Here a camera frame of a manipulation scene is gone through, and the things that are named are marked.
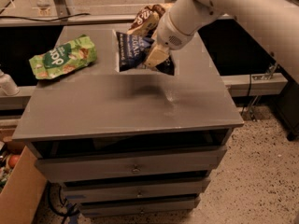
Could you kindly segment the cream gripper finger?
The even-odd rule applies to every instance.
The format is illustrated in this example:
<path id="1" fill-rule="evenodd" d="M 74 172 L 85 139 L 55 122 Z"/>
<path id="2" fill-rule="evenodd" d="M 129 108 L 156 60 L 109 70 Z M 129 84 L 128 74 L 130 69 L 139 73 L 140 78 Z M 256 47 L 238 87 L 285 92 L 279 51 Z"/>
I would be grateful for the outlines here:
<path id="1" fill-rule="evenodd" d="M 155 67 L 158 64 L 164 62 L 169 57 L 169 48 L 164 47 L 161 44 L 154 43 L 149 50 L 144 65 L 148 67 Z"/>

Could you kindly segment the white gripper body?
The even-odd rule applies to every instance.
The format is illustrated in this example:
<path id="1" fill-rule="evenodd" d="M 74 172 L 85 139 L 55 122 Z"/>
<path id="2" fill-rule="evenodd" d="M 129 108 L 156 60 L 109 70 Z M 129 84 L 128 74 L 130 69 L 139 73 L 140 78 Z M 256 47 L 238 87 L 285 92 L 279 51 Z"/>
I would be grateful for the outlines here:
<path id="1" fill-rule="evenodd" d="M 182 49 L 193 38 L 193 34 L 185 35 L 174 25 L 169 12 L 161 17 L 156 32 L 156 41 L 171 50 Z"/>

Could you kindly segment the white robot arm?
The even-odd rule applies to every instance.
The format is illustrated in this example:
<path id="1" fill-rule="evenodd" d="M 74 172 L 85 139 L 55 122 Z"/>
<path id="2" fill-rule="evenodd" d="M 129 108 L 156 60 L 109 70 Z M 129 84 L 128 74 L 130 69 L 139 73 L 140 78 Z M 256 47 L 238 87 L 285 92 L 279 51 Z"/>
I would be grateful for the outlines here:
<path id="1" fill-rule="evenodd" d="M 286 0 L 177 0 L 159 20 L 145 65 L 164 62 L 202 27 L 227 14 L 299 82 L 299 6 Z"/>

